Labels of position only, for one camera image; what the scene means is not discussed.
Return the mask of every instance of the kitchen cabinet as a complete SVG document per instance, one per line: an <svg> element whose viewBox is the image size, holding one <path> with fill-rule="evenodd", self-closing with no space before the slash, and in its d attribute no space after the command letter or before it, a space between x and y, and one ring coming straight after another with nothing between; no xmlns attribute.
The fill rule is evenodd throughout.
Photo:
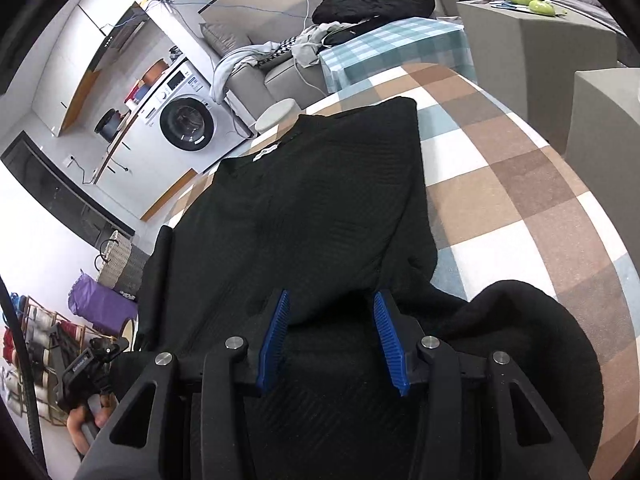
<svg viewBox="0 0 640 480"><path fill-rule="evenodd" d="M133 4L133 0L80 0L79 7L108 35L122 15Z"/></svg>
<svg viewBox="0 0 640 480"><path fill-rule="evenodd" d="M134 122L116 147L97 186L138 218L190 169L178 164L164 137L142 121Z"/></svg>
<svg viewBox="0 0 640 480"><path fill-rule="evenodd" d="M33 111L56 136L104 35L76 7L56 40L36 90Z"/></svg>

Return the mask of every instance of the blue checkered cloth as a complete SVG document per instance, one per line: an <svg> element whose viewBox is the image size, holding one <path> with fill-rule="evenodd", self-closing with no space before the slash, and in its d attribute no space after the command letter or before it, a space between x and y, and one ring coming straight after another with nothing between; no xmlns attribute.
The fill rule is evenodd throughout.
<svg viewBox="0 0 640 480"><path fill-rule="evenodd" d="M367 32L319 54L330 93L404 63L438 63L476 81L462 25L407 18Z"/></svg>

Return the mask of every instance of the clothing label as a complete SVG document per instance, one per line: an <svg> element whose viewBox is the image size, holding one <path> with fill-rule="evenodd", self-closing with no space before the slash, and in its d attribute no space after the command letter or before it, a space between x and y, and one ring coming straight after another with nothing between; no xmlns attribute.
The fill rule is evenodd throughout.
<svg viewBox="0 0 640 480"><path fill-rule="evenodd" d="M258 160L259 158L261 158L261 156L266 155L267 153L271 153L272 151L274 151L277 147L279 146L279 144L274 144L273 146L269 146L268 148L264 148L260 153L258 153L256 156L254 156L254 162L256 160Z"/></svg>

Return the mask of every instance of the pot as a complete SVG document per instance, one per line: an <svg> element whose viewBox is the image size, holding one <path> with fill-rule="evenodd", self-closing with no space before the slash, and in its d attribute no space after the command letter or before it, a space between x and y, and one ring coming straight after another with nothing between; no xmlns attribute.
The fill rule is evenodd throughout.
<svg viewBox="0 0 640 480"><path fill-rule="evenodd" d="M145 72L145 75L142 76L142 81L149 86L153 86L167 68L169 68L169 65L167 65L166 61L159 59Z"/></svg>
<svg viewBox="0 0 640 480"><path fill-rule="evenodd" d="M102 116L95 127L95 133L100 134L104 140L111 143L113 137L116 136L121 120L120 112L112 108Z"/></svg>

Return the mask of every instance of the round stool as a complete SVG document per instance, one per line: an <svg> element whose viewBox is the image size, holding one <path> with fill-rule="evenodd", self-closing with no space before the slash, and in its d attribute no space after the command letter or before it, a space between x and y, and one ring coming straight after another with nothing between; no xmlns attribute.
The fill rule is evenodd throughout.
<svg viewBox="0 0 640 480"><path fill-rule="evenodd" d="M258 132L258 135L261 135L268 132L282 121L295 121L301 113L302 110L294 99L278 101L276 104L267 108L262 115L258 117L258 120L255 121L255 130Z"/></svg>

